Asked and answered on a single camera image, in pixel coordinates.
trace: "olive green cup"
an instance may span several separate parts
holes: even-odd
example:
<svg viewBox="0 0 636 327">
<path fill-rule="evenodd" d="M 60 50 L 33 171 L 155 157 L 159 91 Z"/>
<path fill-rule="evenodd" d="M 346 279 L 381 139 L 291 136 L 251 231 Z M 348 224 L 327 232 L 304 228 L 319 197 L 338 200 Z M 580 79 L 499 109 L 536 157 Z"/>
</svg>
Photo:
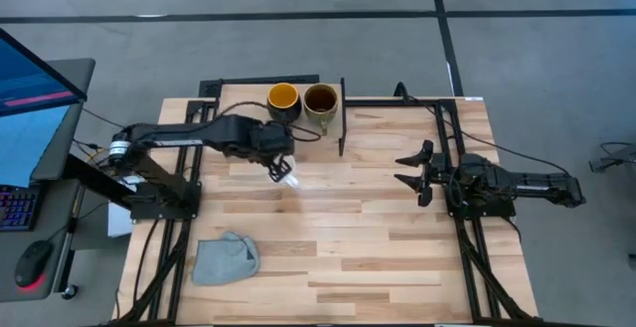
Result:
<svg viewBox="0 0 636 327">
<path fill-rule="evenodd" d="M 336 90 L 328 84 L 317 83 L 307 89 L 304 98 L 307 118 L 320 127 L 322 135 L 327 135 L 327 127 L 338 111 Z"/>
</svg>

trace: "computer mouse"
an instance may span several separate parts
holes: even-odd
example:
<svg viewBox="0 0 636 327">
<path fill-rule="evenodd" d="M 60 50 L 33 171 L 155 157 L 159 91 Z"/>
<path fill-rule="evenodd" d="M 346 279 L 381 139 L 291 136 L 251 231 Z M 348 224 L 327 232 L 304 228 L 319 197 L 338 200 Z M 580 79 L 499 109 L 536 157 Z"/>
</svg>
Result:
<svg viewBox="0 0 636 327">
<path fill-rule="evenodd" d="M 53 244 L 48 241 L 36 241 L 29 245 L 16 265 L 16 284 L 27 287 L 37 281 L 52 251 Z"/>
</svg>

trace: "wire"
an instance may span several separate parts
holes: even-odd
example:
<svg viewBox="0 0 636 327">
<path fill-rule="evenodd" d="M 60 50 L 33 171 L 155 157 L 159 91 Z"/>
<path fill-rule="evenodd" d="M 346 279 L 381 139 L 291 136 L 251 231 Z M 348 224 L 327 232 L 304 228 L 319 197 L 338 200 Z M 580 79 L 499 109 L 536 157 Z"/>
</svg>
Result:
<svg viewBox="0 0 636 327">
<path fill-rule="evenodd" d="M 626 143 L 626 142 L 604 142 L 604 143 L 601 143 L 600 144 L 600 149 L 602 149 L 608 155 L 612 155 L 613 153 L 616 153 L 616 152 L 608 151 L 607 148 L 605 148 L 605 146 L 607 146 L 607 145 L 630 146 L 630 145 L 633 145 L 633 144 L 632 143 Z M 624 160 L 624 159 L 615 159 L 615 158 L 608 158 L 608 157 L 601 158 L 601 160 L 611 160 L 611 161 L 619 162 L 619 163 L 636 164 L 636 161 L 628 161 L 628 160 Z"/>
<path fill-rule="evenodd" d="M 432 115 L 435 115 L 435 112 L 433 112 L 433 111 L 430 109 L 430 107 L 426 107 L 426 109 L 427 109 L 427 110 L 428 110 L 428 111 L 429 111 Z M 446 122 L 446 124 L 450 125 L 451 127 L 453 126 L 453 125 L 452 125 L 452 123 L 450 123 L 449 121 L 447 121 L 447 120 L 445 120 L 445 119 L 443 119 L 443 121 L 444 121 L 444 122 Z M 536 162 L 540 162 L 540 163 L 548 164 L 548 165 L 550 165 L 550 166 L 553 166 L 553 167 L 555 167 L 555 168 L 559 169 L 561 172 L 565 173 L 565 175 L 566 175 L 566 176 L 568 176 L 568 177 L 570 176 L 570 175 L 569 175 L 569 172 L 567 172 L 564 168 L 560 167 L 559 165 L 557 165 L 557 164 L 555 164 L 555 163 L 553 163 L 553 162 L 549 162 L 549 161 L 544 160 L 544 159 L 540 159 L 540 158 L 532 157 L 532 156 L 529 156 L 529 155 L 527 155 L 527 154 L 519 153 L 519 152 L 516 152 L 516 151 L 514 151 L 514 150 L 512 150 L 512 149 L 509 149 L 509 148 L 506 148 L 506 147 L 502 147 L 502 146 L 500 146 L 500 145 L 498 145 L 498 144 L 491 143 L 491 142 L 488 142 L 488 141 L 483 140 L 483 139 L 479 139 L 479 138 L 477 138 L 477 137 L 475 137 L 475 136 L 473 136 L 473 135 L 471 135 L 471 134 L 468 134 L 468 133 L 464 132 L 464 131 L 463 131 L 463 130 L 461 130 L 461 129 L 460 129 L 459 131 L 460 131 L 463 135 L 465 135 L 466 137 L 468 137 L 468 138 L 470 138 L 470 139 L 472 139 L 472 140 L 475 140 L 475 141 L 477 141 L 477 142 L 481 142 L 481 143 L 487 144 L 487 145 L 492 146 L 492 147 L 495 147 L 495 148 L 499 148 L 499 149 L 503 150 L 504 152 L 508 152 L 508 153 L 510 153 L 510 154 L 514 154 L 514 155 L 519 156 L 519 157 L 522 157 L 522 158 L 526 158 L 526 159 L 530 159 L 530 160 L 533 160 L 533 161 L 536 161 Z"/>
<path fill-rule="evenodd" d="M 97 166 L 97 168 L 99 168 L 99 169 L 106 168 L 107 166 L 103 166 L 103 167 L 102 167 L 102 166 L 101 166 L 101 164 L 102 164 L 103 162 L 107 161 L 107 160 L 108 160 L 108 156 L 106 156 L 105 158 L 101 159 L 101 160 L 100 160 L 100 161 L 98 161 L 98 162 L 95 162 L 95 165 L 96 165 L 96 166 Z"/>
<path fill-rule="evenodd" d="M 521 231 L 519 230 L 519 227 L 517 227 L 517 225 L 510 218 L 501 217 L 501 219 L 508 222 L 508 224 L 510 224 L 510 226 L 515 229 L 515 231 L 517 232 L 517 235 L 519 236 L 519 243 L 520 243 L 522 241 L 522 238 L 521 238 Z"/>
<path fill-rule="evenodd" d="M 459 167 L 461 166 L 461 164 L 458 164 L 457 167 L 455 167 L 455 169 L 453 169 L 453 172 L 450 174 L 450 179 L 448 180 L 448 186 L 450 187 L 450 185 L 454 182 L 455 185 L 457 186 L 457 193 L 459 194 L 459 202 L 455 201 L 455 196 L 453 195 L 453 191 L 452 189 L 450 189 L 449 193 L 450 193 L 450 197 L 452 197 L 453 199 L 450 200 L 450 203 L 453 205 L 453 207 L 455 208 L 460 208 L 461 207 L 461 203 L 464 201 L 464 195 L 461 192 L 461 185 L 459 185 L 459 182 L 457 181 L 457 179 L 455 179 L 455 174 L 457 174 L 457 170 L 459 170 Z"/>
<path fill-rule="evenodd" d="M 235 108 L 237 108 L 237 107 L 243 106 L 243 105 L 255 105 L 255 106 L 258 106 L 258 107 L 262 107 L 262 108 L 268 109 L 268 108 L 267 108 L 267 106 L 266 106 L 265 104 L 263 104 L 263 103 L 261 103 L 261 102 L 257 102 L 257 101 L 242 101 L 242 102 L 237 102 L 237 103 L 231 104 L 230 106 L 228 106 L 228 108 L 226 108 L 226 109 L 222 110 L 221 112 L 217 113 L 217 116 L 216 116 L 216 117 L 214 117 L 212 120 L 210 120 L 210 121 L 206 122 L 205 124 L 199 125 L 199 126 L 197 126 L 197 127 L 194 127 L 194 128 L 192 128 L 192 129 L 189 129 L 189 130 L 174 131 L 174 133 L 192 133 L 192 132 L 200 131 L 200 130 L 202 130 L 202 129 L 206 129 L 206 128 L 210 127 L 210 125 L 212 125 L 213 123 L 215 123 L 215 122 L 217 121 L 217 119 L 219 119 L 221 116 L 223 116 L 223 115 L 225 115 L 226 113 L 228 113 L 229 111 L 231 111 L 231 110 L 233 110 L 233 109 L 235 109 Z M 309 130 L 309 129 L 306 129 L 306 128 L 298 127 L 298 126 L 293 125 L 293 124 L 285 124 L 285 123 L 281 123 L 281 122 L 278 122 L 278 121 L 272 121 L 272 122 L 280 123 L 280 124 L 282 124 L 282 125 L 284 125 L 284 126 L 286 126 L 286 127 L 291 127 L 291 128 L 294 128 L 294 129 L 298 129 L 298 130 L 301 130 L 301 131 L 304 131 L 304 132 L 307 132 L 307 133 L 310 133 L 310 134 L 313 134 L 313 135 L 315 135 L 315 136 L 316 136 L 316 138 L 315 138 L 315 139 L 314 139 L 314 138 L 311 138 L 311 139 L 307 139 L 307 138 L 298 138 L 298 137 L 295 137 L 294 135 L 292 135 L 292 136 L 291 136 L 293 139 L 295 139 L 295 140 L 297 140 L 297 141 L 300 141 L 300 142 L 315 142 L 315 141 L 320 140 L 320 138 L 322 137 L 322 136 L 321 136 L 319 133 L 317 133 L 317 132 L 314 132 L 314 131 Z M 139 138 L 135 139 L 135 141 L 142 140 L 142 139 L 144 139 L 144 138 L 146 138 L 147 136 L 152 135 L 152 134 L 153 134 L 153 132 L 147 132 L 147 133 L 145 133 L 145 134 L 142 134 Z"/>
<path fill-rule="evenodd" d="M 86 213 L 86 214 L 82 215 L 81 217 L 79 217 L 79 218 L 78 218 L 78 221 L 80 221 L 80 220 L 82 220 L 82 219 L 86 218 L 87 216 L 91 215 L 92 213 L 94 213 L 95 211 L 97 211 L 97 209 L 99 209 L 99 208 L 103 207 L 104 205 L 108 205 L 108 202 L 98 204 L 96 207 L 92 208 L 92 210 L 90 210 L 88 213 Z M 70 223 L 70 222 L 68 222 L 68 223 L 64 224 L 64 226 L 63 226 L 63 227 L 61 227 L 61 228 L 57 229 L 54 233 L 52 233 L 52 234 L 51 234 L 51 236 L 47 239 L 47 242 L 48 242 L 49 240 L 51 240 L 54 236 L 56 236 L 59 232 L 61 232 L 62 230 L 64 230 L 64 229 L 68 228 L 68 227 L 69 227 L 69 223 Z"/>
<path fill-rule="evenodd" d="M 98 115 L 98 114 L 96 114 L 96 113 L 93 113 L 93 112 L 89 111 L 88 109 L 86 109 L 86 108 L 84 108 L 84 107 L 82 107 L 82 108 L 81 108 L 81 110 L 82 110 L 82 111 L 84 111 L 84 112 L 86 112 L 86 113 L 88 113 L 88 114 L 90 114 L 91 116 L 93 116 L 93 117 L 95 117 L 95 118 L 97 118 L 97 119 L 101 119 L 102 121 L 104 121 L 104 122 L 106 122 L 106 123 L 110 123 L 110 124 L 112 124 L 113 126 L 116 126 L 116 127 L 119 127 L 119 128 L 125 128 L 125 126 L 123 126 L 123 125 L 121 125 L 121 124 L 119 124 L 119 123 L 115 123 L 115 122 L 113 122 L 113 121 L 111 121 L 111 120 L 109 120 L 109 119 L 106 119 L 106 118 L 104 118 L 104 117 L 102 117 L 102 116 L 100 116 L 100 115 Z"/>
<path fill-rule="evenodd" d="M 105 149 L 95 149 L 95 152 L 92 153 L 90 156 L 88 156 L 88 161 L 92 162 L 92 163 L 95 163 L 95 165 L 96 165 L 96 162 L 94 161 L 94 158 L 96 156 L 98 156 L 99 154 L 101 154 L 101 152 L 103 152 L 104 150 Z"/>
<path fill-rule="evenodd" d="M 82 142 L 82 141 L 80 141 L 78 139 L 75 139 L 75 138 L 73 138 L 73 142 L 75 142 L 77 144 L 84 145 L 84 146 L 86 146 L 86 147 L 88 147 L 90 149 L 93 149 L 93 150 L 104 149 L 102 146 L 100 146 L 97 143 L 86 143 L 86 142 Z"/>
<path fill-rule="evenodd" d="M 139 288 L 139 279 L 141 277 L 141 267 L 143 267 L 143 259 L 146 257 L 146 251 L 148 250 L 148 244 L 150 243 L 150 238 L 152 237 L 152 233 L 155 232 L 155 228 L 157 228 L 157 223 L 159 223 L 158 219 L 155 219 L 155 222 L 152 223 L 152 227 L 150 228 L 150 232 L 148 232 L 148 237 L 146 237 L 146 243 L 143 245 L 143 250 L 141 251 L 141 257 L 139 258 L 139 267 L 137 267 L 137 276 L 135 277 L 135 287 L 132 292 L 132 303 L 137 302 L 137 289 Z"/>
<path fill-rule="evenodd" d="M 92 158 L 90 158 L 90 153 L 86 152 L 85 149 L 83 149 L 83 147 L 80 144 L 76 143 L 76 147 L 81 151 L 81 153 L 85 154 L 88 157 L 88 161 L 91 161 Z"/>
</svg>

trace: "desk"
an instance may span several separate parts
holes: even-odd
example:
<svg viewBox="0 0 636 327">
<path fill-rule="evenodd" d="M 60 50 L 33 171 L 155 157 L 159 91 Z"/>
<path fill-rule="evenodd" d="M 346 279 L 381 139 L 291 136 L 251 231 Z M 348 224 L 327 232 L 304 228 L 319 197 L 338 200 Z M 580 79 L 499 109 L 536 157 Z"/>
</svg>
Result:
<svg viewBox="0 0 636 327">
<path fill-rule="evenodd" d="M 60 72 L 75 86 L 84 92 L 92 77 L 95 61 L 93 59 L 58 60 L 49 65 Z M 54 249 L 44 270 L 43 283 L 36 289 L 25 292 L 19 290 L 14 281 L 14 271 L 18 258 L 32 242 L 45 240 L 54 231 L 69 221 L 74 202 L 80 191 L 77 180 L 59 180 L 64 171 L 71 143 L 80 119 L 81 103 L 70 106 L 60 128 L 54 135 L 40 162 L 32 174 L 34 181 L 52 181 L 42 198 L 40 216 L 31 232 L 0 233 L 2 263 L 0 263 L 0 301 L 33 300 L 47 297 L 58 274 L 64 246 L 70 237 L 57 234 L 51 242 Z"/>
<path fill-rule="evenodd" d="M 264 97 L 267 88 L 251 85 L 235 92 Z M 224 87 L 220 107 L 232 94 Z M 187 101 L 165 99 L 159 122 L 182 122 Z M 492 140 L 483 101 L 457 98 L 457 107 L 463 130 Z M 471 321 L 457 237 L 441 189 L 435 187 L 433 202 L 420 208 L 415 193 L 393 177 L 420 173 L 394 160 L 418 151 L 424 138 L 439 149 L 434 117 L 421 107 L 348 107 L 346 118 L 342 157 L 337 138 L 298 143 L 298 191 L 270 183 L 260 166 L 204 150 L 203 200 L 192 223 L 177 324 Z M 494 148 L 468 139 L 465 143 L 467 151 L 498 162 Z M 155 150 L 152 157 L 174 171 L 176 149 Z M 517 234 L 502 219 L 482 222 L 494 273 L 519 305 L 536 315 Z M 154 276 L 163 224 L 150 240 L 140 293 Z M 119 285 L 122 311 L 131 307 L 151 225 L 138 223 L 132 232 Z M 177 225 L 173 241 L 179 231 Z M 197 241 L 218 239 L 225 231 L 254 238 L 262 258 L 260 272 L 224 286 L 194 285 Z M 475 274 L 487 316 L 484 284 Z M 166 316 L 171 283 L 168 276 L 159 318 Z"/>
</svg>

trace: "cup handle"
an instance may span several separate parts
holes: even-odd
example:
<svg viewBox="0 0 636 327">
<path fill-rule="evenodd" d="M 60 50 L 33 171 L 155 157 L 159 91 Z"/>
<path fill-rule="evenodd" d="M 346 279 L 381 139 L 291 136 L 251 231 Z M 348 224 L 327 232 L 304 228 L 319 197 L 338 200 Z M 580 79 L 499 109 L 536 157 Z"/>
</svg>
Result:
<svg viewBox="0 0 636 327">
<path fill-rule="evenodd" d="M 326 136 L 327 135 L 327 127 L 329 126 L 329 121 L 326 119 L 321 119 L 320 120 L 320 128 L 322 128 L 322 135 Z"/>
</svg>

